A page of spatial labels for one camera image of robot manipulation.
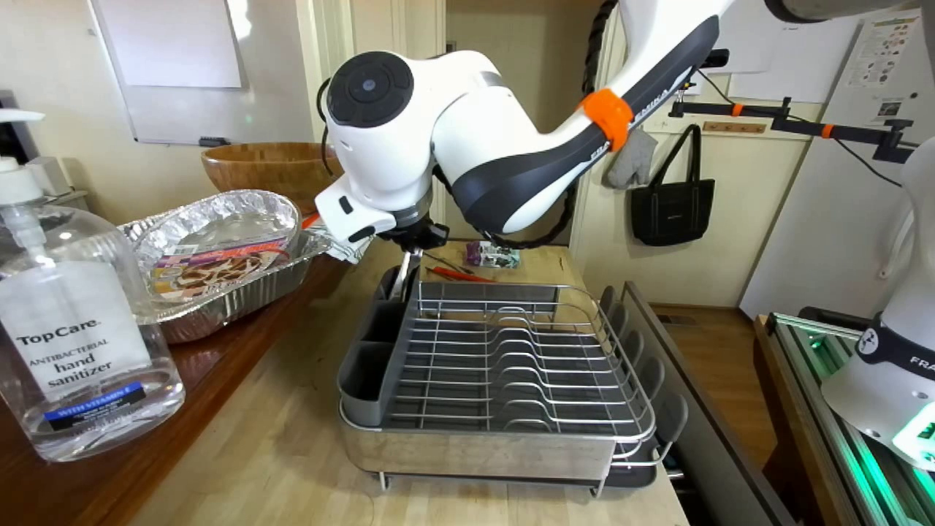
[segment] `wire dish rack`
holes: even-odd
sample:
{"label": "wire dish rack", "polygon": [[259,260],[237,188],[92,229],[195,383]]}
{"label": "wire dish rack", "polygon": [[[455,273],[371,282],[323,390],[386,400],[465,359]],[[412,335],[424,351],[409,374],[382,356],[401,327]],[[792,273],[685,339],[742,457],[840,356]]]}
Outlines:
{"label": "wire dish rack", "polygon": [[580,289],[424,283],[339,371],[345,447],[380,475],[574,481],[655,472],[655,409]]}

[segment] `aluminum tray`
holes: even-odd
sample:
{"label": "aluminum tray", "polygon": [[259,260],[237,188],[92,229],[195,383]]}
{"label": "aluminum tray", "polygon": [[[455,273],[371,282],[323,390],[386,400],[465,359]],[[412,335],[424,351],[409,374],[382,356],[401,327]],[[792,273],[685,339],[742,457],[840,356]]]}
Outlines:
{"label": "aluminum tray", "polygon": [[160,302],[155,323],[167,343],[195,343],[297,289],[323,244],[301,235],[288,199],[262,191],[219,194],[158,216],[120,225],[152,273],[167,254],[192,254],[241,240],[284,240],[284,254],[257,275],[217,286],[192,302]]}
{"label": "aluminum tray", "polygon": [[373,305],[339,371],[349,463],[380,475],[601,489],[655,437],[595,305],[564,286],[415,283]]}

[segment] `hanging bag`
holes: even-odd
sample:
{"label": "hanging bag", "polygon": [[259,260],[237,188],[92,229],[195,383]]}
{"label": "hanging bag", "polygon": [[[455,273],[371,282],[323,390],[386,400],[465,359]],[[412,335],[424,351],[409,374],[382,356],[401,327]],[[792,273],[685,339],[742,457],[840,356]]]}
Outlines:
{"label": "hanging bag", "polygon": [[[688,175],[678,185],[662,185],[668,164],[688,148]],[[633,237],[646,247],[678,247],[704,237],[712,202],[712,180],[702,180],[702,129],[688,126],[675,140],[666,161],[652,175],[647,188],[627,191]]]}

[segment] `hand sanitizer bottle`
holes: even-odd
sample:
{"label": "hand sanitizer bottle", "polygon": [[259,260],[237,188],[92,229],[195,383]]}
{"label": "hand sanitizer bottle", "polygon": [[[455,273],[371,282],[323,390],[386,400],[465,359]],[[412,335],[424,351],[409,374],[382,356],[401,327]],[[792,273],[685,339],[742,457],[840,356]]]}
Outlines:
{"label": "hand sanitizer bottle", "polygon": [[184,403],[127,240],[88,212],[44,209],[0,158],[0,397],[46,463],[111,451]]}

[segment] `wooden countertop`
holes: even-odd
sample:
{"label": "wooden countertop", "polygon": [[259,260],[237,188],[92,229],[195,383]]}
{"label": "wooden countertop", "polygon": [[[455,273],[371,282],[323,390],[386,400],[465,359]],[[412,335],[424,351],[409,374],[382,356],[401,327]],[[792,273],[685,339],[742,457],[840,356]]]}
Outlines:
{"label": "wooden countertop", "polygon": [[[133,524],[685,524],[666,476],[601,500],[570,485],[409,476],[380,494],[341,451],[335,370],[395,264],[377,247],[329,298],[301,305],[301,330],[253,367]],[[494,278],[580,283],[564,250],[523,251],[520,273]]]}
{"label": "wooden countertop", "polygon": [[326,297],[345,267],[317,257],[301,292],[192,345],[173,348],[187,403],[149,437],[73,466],[44,466],[0,403],[0,517],[3,524],[126,524],[173,472],[192,438],[225,406],[238,381],[297,320]]}

